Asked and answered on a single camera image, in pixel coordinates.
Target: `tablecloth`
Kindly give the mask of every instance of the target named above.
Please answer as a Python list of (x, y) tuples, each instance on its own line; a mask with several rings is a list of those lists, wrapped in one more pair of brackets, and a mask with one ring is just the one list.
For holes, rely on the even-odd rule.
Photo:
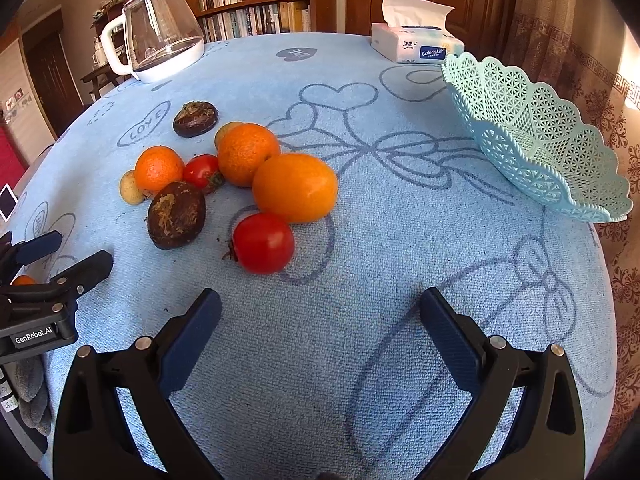
[[(339, 177), (329, 216), (293, 227), (286, 269), (253, 276), (222, 256), (255, 210), (229, 184), (207, 197), (197, 240), (158, 250), (148, 206), (129, 206), (120, 177), (149, 146), (185, 160), (215, 153), (216, 129), (178, 137), (190, 100), (220, 124), (267, 125), (284, 150), (321, 156)], [(456, 115), (438, 67), (397, 65), (360, 36), (278, 34), (208, 44), (199, 62), (158, 84), (133, 79), (80, 116), (43, 161), (11, 219), (15, 239), (48, 230), (60, 250), (28, 272), (47, 280), (105, 249), (111, 276), (79, 300), (77, 344), (45, 356), (55, 413), (74, 353), (126, 348), (182, 314), (204, 287), (222, 320), (172, 403), (228, 480), (413, 479), (469, 401), (418, 320), (437, 286), (455, 309), (517, 348), (567, 350), (580, 393), (587, 469), (612, 407), (616, 371), (609, 278), (591, 224), (519, 193)], [(140, 451), (152, 446), (121, 395)], [(510, 400), (481, 463), (495, 457)], [(50, 471), (50, 451), (42, 466)]]

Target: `lattice basket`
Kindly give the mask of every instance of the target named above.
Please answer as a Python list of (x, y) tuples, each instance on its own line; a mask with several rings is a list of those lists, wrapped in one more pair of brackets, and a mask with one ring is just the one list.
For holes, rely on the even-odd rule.
[(577, 220), (626, 219), (634, 204), (618, 158), (572, 102), (494, 57), (449, 55), (442, 75), (482, 152), (521, 192)]

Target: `silver pin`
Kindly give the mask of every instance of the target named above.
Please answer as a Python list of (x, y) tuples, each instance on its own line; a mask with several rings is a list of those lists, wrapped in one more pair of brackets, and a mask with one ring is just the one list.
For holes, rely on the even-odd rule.
[(136, 348), (138, 350), (146, 350), (151, 346), (151, 338), (149, 336), (143, 335), (136, 339)]
[(492, 347), (497, 348), (498, 350), (502, 350), (503, 348), (506, 348), (507, 340), (503, 338), (501, 335), (492, 335), (489, 338), (489, 344)]
[(564, 348), (562, 348), (558, 343), (553, 343), (551, 345), (551, 351), (558, 357), (562, 357), (564, 355)]
[(78, 349), (76, 355), (78, 357), (87, 357), (91, 353), (92, 348), (89, 345), (83, 345)]

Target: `curtain floral pattern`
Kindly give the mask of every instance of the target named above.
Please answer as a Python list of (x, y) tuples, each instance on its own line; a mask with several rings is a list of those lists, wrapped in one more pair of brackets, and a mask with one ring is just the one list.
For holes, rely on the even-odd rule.
[[(502, 56), (532, 81), (553, 86), (596, 126), (620, 162), (640, 207), (640, 48), (610, 0), (517, 0)], [(609, 427), (594, 466), (640, 404), (640, 212), (595, 226), (616, 313), (618, 371)]]

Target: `kettle handle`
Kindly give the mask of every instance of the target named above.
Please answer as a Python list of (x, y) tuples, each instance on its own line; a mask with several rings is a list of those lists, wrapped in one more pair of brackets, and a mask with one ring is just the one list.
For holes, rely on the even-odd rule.
[(129, 62), (126, 65), (123, 65), (116, 54), (116, 48), (113, 45), (113, 40), (111, 39), (111, 34), (113, 33), (113, 29), (122, 25), (125, 27), (126, 19), (124, 14), (118, 16), (115, 20), (111, 20), (104, 27), (102, 34), (100, 35), (100, 42), (102, 43), (102, 49), (104, 50), (104, 54), (107, 57), (107, 61), (109, 61), (109, 65), (111, 65), (111, 69), (118, 75), (127, 75), (133, 73), (133, 67)]

